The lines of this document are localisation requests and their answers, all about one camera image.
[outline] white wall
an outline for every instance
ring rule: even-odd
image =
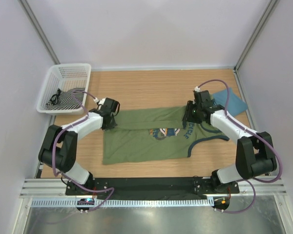
[[[35,106],[53,65],[17,1],[0,1],[0,234],[11,233],[24,179],[33,177],[49,122]]]
[[[60,62],[234,66],[269,0],[28,0]]]
[[[293,0],[277,5],[239,74],[258,129],[281,154],[293,203]]]

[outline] striped cloth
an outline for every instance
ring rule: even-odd
[[[74,88],[67,92],[58,89],[57,93],[46,103],[46,108],[48,110],[73,110],[80,108],[80,105],[72,96],[75,91],[84,91],[84,88]],[[83,102],[84,93],[74,93],[74,97]]]

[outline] wooden tabletop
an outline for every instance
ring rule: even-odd
[[[88,91],[98,98],[120,102],[121,110],[186,105],[193,99],[195,86],[210,79],[222,79],[240,96],[232,70],[167,70],[92,72]],[[224,90],[220,82],[204,86],[211,94]],[[87,97],[86,108],[96,105]],[[81,116],[57,116],[56,125],[71,123]],[[249,126],[245,113],[236,117]],[[210,176],[213,170],[235,162],[232,141],[214,139],[197,144],[190,158],[103,165],[103,132],[94,131],[78,142],[77,161],[94,177],[179,177]],[[54,177],[44,166],[42,178]]]

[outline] t-shirt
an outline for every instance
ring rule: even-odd
[[[103,164],[190,157],[199,142],[229,140],[205,122],[206,130],[200,124],[183,123],[185,110],[183,106],[120,111],[117,126],[104,132]]]

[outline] blue cloth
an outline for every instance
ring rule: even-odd
[[[227,90],[219,91],[213,94],[214,102],[216,104],[222,105],[223,107],[226,104],[227,99]],[[238,114],[246,111],[248,109],[247,104],[242,101],[230,88],[230,97],[228,104],[228,111],[232,116],[237,116]]]

